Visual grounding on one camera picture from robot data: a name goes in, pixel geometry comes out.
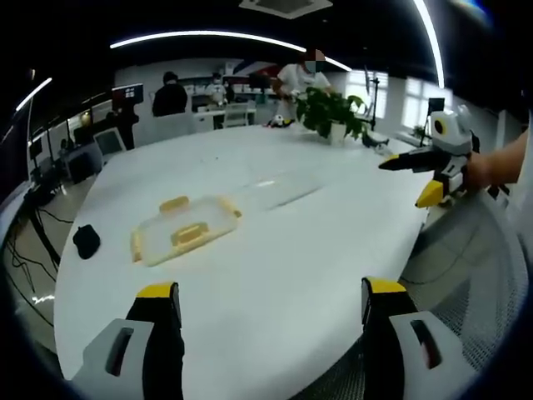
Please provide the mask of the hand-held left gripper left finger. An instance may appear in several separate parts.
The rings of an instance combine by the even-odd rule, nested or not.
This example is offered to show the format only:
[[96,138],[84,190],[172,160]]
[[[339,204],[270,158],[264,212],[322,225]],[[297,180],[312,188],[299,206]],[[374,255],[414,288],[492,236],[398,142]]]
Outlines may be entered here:
[[181,330],[178,284],[143,288],[85,347],[73,386],[85,399],[182,399]]

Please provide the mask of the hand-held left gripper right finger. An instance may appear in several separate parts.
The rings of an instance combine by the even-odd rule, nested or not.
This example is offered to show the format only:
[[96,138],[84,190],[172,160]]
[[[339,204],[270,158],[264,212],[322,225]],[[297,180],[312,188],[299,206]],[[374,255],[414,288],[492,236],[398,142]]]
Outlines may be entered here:
[[476,377],[460,339],[398,282],[361,280],[365,399],[457,399]]

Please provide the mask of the person's right hand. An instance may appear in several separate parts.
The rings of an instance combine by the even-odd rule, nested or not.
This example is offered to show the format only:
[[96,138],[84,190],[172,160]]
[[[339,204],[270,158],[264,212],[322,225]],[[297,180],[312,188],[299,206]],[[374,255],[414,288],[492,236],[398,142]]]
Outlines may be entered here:
[[466,164],[465,185],[470,191],[478,191],[501,185],[499,161],[495,154],[473,152]]

